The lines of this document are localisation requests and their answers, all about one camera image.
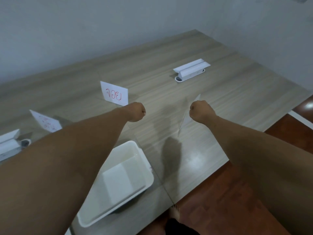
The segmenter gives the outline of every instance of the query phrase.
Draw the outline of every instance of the hand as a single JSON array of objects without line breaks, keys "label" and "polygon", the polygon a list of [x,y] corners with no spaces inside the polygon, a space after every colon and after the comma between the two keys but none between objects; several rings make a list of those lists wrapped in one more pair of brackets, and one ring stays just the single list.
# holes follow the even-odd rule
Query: hand
[{"label": "hand", "polygon": [[190,106],[190,117],[201,124],[207,123],[211,118],[215,118],[216,113],[206,101],[196,101]]},{"label": "hand", "polygon": [[146,115],[146,109],[142,103],[133,102],[127,106],[120,108],[127,115],[127,121],[137,122],[141,120]]}]

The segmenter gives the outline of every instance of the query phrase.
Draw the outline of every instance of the table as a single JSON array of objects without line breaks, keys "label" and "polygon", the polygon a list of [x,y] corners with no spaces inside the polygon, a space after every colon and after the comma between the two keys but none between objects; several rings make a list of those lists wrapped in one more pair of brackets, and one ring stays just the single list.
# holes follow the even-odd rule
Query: table
[{"label": "table", "polygon": [[[173,68],[202,58],[211,66],[185,82]],[[136,234],[228,161],[203,125],[178,129],[192,100],[211,104],[233,122],[265,131],[310,92],[197,30],[134,46],[96,59],[0,86],[0,134],[21,129],[33,141],[48,134],[29,109],[62,125],[108,112],[100,81],[128,88],[129,102],[142,102],[143,120],[127,123],[117,145],[134,140],[155,177],[143,194],[89,228],[74,219],[77,235]]]}]

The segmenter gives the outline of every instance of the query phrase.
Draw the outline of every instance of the gray wood grain surface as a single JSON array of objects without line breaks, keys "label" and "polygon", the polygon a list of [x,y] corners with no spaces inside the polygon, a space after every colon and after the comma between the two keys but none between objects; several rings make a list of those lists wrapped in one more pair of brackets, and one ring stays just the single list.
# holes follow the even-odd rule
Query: gray wood grain surface
[{"label": "gray wood grain surface", "polygon": [[[173,68],[202,58],[211,66],[177,83]],[[37,140],[41,129],[29,109],[61,124],[108,112],[100,80],[128,88],[129,102],[142,102],[147,115],[127,123],[119,142],[135,140],[154,169],[155,182],[142,196],[89,228],[73,221],[76,234],[136,234],[227,162],[211,132],[191,122],[178,128],[201,93],[218,115],[264,131],[310,93],[260,64],[190,31],[100,58],[29,76],[0,86],[0,134],[21,129]]]}]

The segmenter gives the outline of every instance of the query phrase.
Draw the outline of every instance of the forearm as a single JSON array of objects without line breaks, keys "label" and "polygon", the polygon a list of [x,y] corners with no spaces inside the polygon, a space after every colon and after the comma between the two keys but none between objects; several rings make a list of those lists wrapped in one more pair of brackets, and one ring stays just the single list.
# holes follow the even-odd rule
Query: forearm
[{"label": "forearm", "polygon": [[62,233],[127,120],[119,108],[74,123],[5,163],[0,170],[0,227],[6,234]]},{"label": "forearm", "polygon": [[290,232],[310,233],[313,155],[218,116],[205,125],[278,220]]}]

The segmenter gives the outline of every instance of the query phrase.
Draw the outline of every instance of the white tray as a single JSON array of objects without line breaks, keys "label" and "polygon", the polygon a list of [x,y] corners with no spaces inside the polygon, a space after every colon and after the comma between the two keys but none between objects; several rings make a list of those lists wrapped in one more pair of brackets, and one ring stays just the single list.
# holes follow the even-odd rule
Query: white tray
[{"label": "white tray", "polygon": [[80,225],[89,227],[99,221],[145,191],[153,181],[151,165],[134,141],[114,148],[77,214]]}]

